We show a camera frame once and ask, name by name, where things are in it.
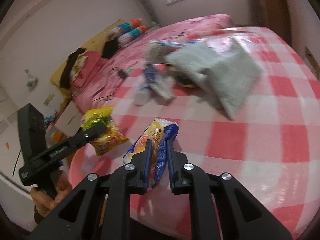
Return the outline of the colourful bolster pillow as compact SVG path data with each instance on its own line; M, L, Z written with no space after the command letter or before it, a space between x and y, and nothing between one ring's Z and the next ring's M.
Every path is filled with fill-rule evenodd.
M144 34L147 30L148 28L144 25L136 27L135 29L132 29L128 33L125 33L118 37L118 45L120 47L127 45L128 43L132 42L136 38L140 37L140 35Z
M142 23L141 18L135 18L130 20L129 22L121 23L108 32L107 39L113 40L115 38L118 38L119 36L125 33L128 33L129 31L132 31L133 29L139 27L141 23Z

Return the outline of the white bedside cabinet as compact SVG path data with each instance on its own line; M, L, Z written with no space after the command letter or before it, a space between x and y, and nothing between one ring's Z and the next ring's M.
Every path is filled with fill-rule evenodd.
M55 127L67 137L76 135L81 128L82 114L76 104L71 101L55 122Z

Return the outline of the yellow green snack bag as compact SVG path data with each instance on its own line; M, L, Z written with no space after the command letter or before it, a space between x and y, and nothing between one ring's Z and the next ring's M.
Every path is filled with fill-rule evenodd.
M95 148L97 156L102 156L129 140L113 120L111 116L113 109L113 106L90 109L82 116L82 130L93 131L95 129L98 133L89 142Z

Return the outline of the pink heart pillow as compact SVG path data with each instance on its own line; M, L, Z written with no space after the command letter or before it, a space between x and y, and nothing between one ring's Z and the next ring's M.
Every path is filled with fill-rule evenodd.
M74 82L70 80L70 85L73 89L84 88L107 63L107 59L101 57L100 51L90 50L85 51L83 54L88 59L78 78Z

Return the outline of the black charger plug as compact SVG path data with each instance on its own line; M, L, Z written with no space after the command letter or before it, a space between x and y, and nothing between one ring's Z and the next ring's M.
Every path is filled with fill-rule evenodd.
M118 76L119 76L122 80L125 80L125 79L128 77L127 72L125 72L124 70L122 70L122 69L117 69L117 71L118 71Z

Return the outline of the pink checkered table cover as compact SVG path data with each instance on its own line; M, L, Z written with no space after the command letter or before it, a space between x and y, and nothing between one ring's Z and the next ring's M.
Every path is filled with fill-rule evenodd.
M208 173L231 173L297 238L319 209L319 83L270 29L236 28L230 34L262 69L234 120L205 102L200 91L178 86L169 105L151 100L136 106L144 40L111 63L133 68L112 100L112 116L131 142L154 118L178 123L176 150Z

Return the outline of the yellow blue snack wrapper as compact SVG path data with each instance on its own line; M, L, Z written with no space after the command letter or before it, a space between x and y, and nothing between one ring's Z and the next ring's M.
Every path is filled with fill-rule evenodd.
M124 164L130 163L134 154L144 151L148 140L152 142L150 170L152 189L155 189L159 185L167 165L167 141L171 140L174 142L178 130L179 125L176 122L155 118L123 157Z

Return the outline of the floral pillow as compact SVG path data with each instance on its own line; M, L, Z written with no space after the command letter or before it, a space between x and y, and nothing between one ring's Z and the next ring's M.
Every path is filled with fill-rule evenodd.
M73 65L71 72L69 74L70 80L72 82L74 82L79 74L81 73L82 69L84 68L84 66L86 65L88 57L85 56L84 54L80 54L77 59L75 64Z

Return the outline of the upper colourful bolster pillow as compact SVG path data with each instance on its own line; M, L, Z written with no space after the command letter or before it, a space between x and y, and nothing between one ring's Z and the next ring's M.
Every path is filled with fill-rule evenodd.
M132 31L133 29L139 27L141 23L142 23L141 18L135 18L130 20L129 22L121 23L108 32L107 39L113 40L115 38L118 38L119 36L125 33L128 33L129 31Z

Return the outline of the blue white tissue pack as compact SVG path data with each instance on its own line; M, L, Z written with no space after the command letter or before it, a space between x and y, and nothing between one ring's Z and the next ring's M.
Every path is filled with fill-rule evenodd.
M136 106L145 105L153 94L164 103L175 98L171 86L165 81L164 76L153 64L146 63L143 68L143 82L136 89L134 104Z

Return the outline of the black clothing on pillow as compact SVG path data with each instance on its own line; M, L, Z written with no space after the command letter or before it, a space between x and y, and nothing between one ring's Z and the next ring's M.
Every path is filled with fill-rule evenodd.
M78 48L75 52L71 53L67 59L67 63L60 77L60 88L70 89L70 73L76 63L76 60L80 54L86 51L85 48Z

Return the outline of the grey plastic mailer bag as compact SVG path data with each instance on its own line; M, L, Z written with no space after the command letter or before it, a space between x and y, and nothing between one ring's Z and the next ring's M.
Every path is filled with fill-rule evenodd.
M219 103L231 120L261 75L261 68L234 38L227 47L210 48L205 41L186 44L164 58L203 89L214 106Z

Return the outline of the lower colourful bolster pillow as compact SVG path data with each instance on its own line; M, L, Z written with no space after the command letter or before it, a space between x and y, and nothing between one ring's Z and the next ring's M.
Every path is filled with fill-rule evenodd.
M118 37L118 45L120 47L127 45L128 43L132 42L136 38L140 37L140 35L144 34L147 30L148 28L144 25L136 27L135 29L132 29L128 33L125 33Z

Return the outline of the pink bed blanket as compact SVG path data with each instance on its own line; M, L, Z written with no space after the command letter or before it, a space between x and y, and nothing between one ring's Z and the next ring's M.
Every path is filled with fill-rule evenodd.
M191 18L144 34L119 48L110 58L103 58L99 50L87 50L85 66L72 83L73 100L82 113L100 108L111 100L124 82L119 71L143 68L146 62L164 63L163 57L188 41L215 30L234 27L230 15L216 14Z

